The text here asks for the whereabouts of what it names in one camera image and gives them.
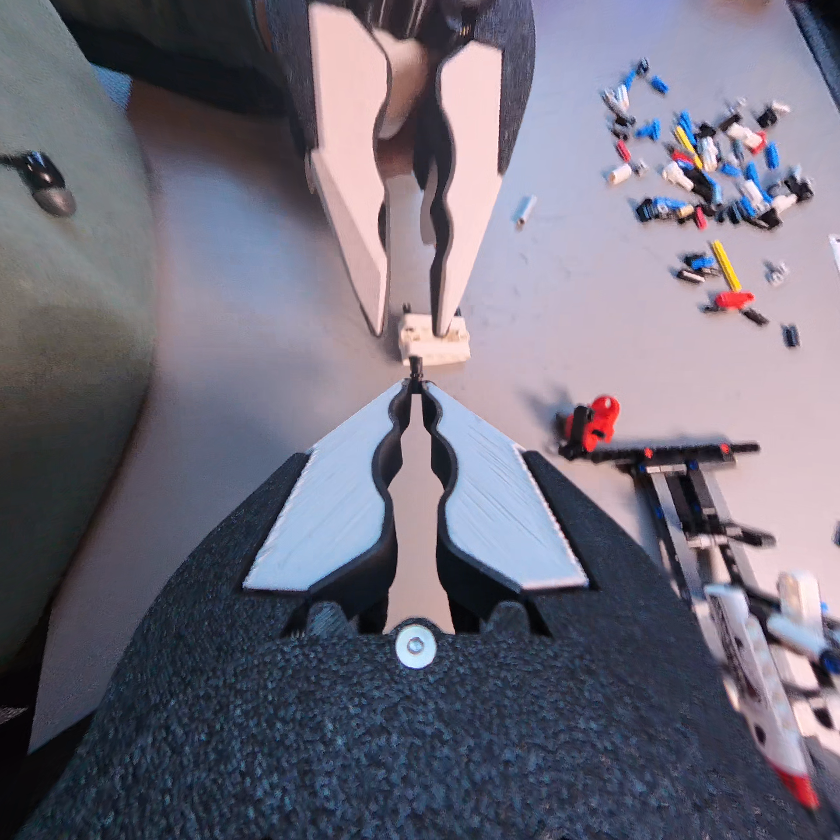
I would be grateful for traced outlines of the white curved toy panel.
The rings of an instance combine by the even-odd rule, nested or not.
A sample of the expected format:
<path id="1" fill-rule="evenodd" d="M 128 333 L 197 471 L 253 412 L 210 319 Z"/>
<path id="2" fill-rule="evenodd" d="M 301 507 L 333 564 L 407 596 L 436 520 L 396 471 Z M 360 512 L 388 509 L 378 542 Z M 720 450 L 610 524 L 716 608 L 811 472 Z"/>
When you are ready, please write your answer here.
<path id="1" fill-rule="evenodd" d="M 469 332 L 463 317 L 456 316 L 442 338 L 434 335 L 430 314 L 405 312 L 398 323 L 398 347 L 402 363 L 410 365 L 420 358 L 424 367 L 460 364 L 469 361 Z"/>

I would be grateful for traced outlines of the red toy brick piece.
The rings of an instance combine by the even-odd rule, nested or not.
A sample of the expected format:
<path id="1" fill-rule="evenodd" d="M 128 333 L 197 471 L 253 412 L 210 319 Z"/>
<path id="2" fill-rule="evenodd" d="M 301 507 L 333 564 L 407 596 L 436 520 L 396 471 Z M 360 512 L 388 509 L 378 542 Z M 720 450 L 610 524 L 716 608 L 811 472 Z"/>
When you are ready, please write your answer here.
<path id="1" fill-rule="evenodd" d="M 621 404 L 612 395 L 599 395 L 587 407 L 582 446 L 586 454 L 595 452 L 600 445 L 613 441 L 614 427 L 621 412 Z"/>

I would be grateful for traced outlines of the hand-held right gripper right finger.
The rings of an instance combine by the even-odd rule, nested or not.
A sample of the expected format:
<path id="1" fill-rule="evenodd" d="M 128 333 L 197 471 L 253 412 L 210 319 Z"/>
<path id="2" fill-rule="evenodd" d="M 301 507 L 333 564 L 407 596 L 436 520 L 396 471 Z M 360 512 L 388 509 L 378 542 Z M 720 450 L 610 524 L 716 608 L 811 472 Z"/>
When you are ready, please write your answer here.
<path id="1" fill-rule="evenodd" d="M 441 547 L 508 590 L 585 589 L 589 579 L 524 449 L 432 382 L 423 384 Z"/>

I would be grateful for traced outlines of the person's left hand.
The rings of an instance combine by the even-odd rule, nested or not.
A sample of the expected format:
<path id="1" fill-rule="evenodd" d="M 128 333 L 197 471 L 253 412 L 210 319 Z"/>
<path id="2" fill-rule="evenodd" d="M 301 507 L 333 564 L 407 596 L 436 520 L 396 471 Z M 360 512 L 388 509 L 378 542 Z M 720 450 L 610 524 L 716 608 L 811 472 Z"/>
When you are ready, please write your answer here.
<path id="1" fill-rule="evenodd" d="M 375 159 L 385 182 L 397 176 L 413 174 L 414 137 L 399 134 L 379 140 L 375 147 Z"/>

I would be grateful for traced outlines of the yellow toy axle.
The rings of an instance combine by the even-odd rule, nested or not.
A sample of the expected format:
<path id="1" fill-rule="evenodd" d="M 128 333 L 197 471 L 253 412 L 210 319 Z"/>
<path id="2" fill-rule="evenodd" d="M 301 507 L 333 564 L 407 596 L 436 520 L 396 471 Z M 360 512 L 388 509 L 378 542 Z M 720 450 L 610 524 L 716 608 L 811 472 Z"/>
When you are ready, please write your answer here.
<path id="1" fill-rule="evenodd" d="M 709 245 L 715 260 L 717 261 L 719 270 L 727 282 L 730 291 L 741 292 L 742 285 L 740 279 L 733 268 L 728 253 L 723 247 L 721 241 L 715 239 L 710 241 Z"/>

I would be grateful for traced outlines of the black drawstring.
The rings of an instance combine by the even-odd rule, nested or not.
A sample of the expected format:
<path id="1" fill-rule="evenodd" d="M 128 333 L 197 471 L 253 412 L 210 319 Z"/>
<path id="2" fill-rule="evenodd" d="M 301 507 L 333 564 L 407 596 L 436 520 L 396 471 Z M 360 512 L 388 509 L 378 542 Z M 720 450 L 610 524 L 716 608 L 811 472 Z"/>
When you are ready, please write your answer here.
<path id="1" fill-rule="evenodd" d="M 54 217 L 71 217 L 76 199 L 55 163 L 42 151 L 27 150 L 1 154 L 1 165 L 15 170 L 27 185 L 36 203 Z"/>

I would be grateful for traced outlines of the black white toy brick model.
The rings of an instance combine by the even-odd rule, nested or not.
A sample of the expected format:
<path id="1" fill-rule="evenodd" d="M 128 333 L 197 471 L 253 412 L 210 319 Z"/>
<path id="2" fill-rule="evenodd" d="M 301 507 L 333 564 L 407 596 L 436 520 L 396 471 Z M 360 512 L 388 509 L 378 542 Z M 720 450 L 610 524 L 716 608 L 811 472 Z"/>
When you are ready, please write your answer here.
<path id="1" fill-rule="evenodd" d="M 734 710 L 767 764 L 808 811 L 838 824 L 838 618 L 812 572 L 784 571 L 761 592 L 746 548 L 775 537 L 731 519 L 711 480 L 756 443 L 604 449 L 652 513 L 661 562 L 693 612 Z"/>

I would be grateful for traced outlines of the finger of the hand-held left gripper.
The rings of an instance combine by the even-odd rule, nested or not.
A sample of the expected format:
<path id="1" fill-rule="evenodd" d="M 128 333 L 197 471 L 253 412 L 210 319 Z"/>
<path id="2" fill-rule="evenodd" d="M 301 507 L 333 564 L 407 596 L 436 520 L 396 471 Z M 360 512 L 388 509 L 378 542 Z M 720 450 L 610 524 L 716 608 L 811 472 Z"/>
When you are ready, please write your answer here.
<path id="1" fill-rule="evenodd" d="M 430 272 L 434 332 L 446 335 L 466 291 L 496 204 L 501 51 L 475 41 L 439 68 L 436 98 L 443 139 L 431 203 L 436 236 Z"/>
<path id="2" fill-rule="evenodd" d="M 310 170 L 354 294 L 379 337 L 389 269 L 380 237 L 385 186 L 375 145 L 392 91 L 390 62 L 348 8 L 311 3 L 308 23 L 317 124 Z"/>

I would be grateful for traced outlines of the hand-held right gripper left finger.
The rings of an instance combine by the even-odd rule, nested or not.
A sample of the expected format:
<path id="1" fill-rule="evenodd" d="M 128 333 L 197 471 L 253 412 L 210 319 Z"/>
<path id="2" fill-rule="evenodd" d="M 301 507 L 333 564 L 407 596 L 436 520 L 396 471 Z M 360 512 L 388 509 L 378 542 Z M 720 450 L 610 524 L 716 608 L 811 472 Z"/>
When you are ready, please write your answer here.
<path id="1" fill-rule="evenodd" d="M 392 521 L 382 456 L 399 443 L 399 381 L 307 452 L 290 495 L 248 571 L 252 592 L 315 592 L 372 551 Z"/>

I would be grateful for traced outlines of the pile of small toy pieces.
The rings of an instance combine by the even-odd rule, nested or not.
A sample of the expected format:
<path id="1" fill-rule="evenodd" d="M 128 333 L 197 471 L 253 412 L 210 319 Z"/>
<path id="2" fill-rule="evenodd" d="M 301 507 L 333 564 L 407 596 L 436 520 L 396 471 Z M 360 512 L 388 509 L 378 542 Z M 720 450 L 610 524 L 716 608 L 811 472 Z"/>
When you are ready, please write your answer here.
<path id="1" fill-rule="evenodd" d="M 661 97 L 670 91 L 667 82 L 651 72 L 646 58 L 615 86 L 600 91 L 620 161 L 604 174 L 604 182 L 620 186 L 657 172 L 679 192 L 639 199 L 633 208 L 639 223 L 693 223 L 704 229 L 716 222 L 771 231 L 781 226 L 786 212 L 814 198 L 812 179 L 799 164 L 783 167 L 772 135 L 791 114 L 787 102 L 771 99 L 754 110 L 745 98 L 738 98 L 727 104 L 719 119 L 694 119 L 683 109 L 664 124 L 632 114 L 630 94 L 636 81 Z"/>

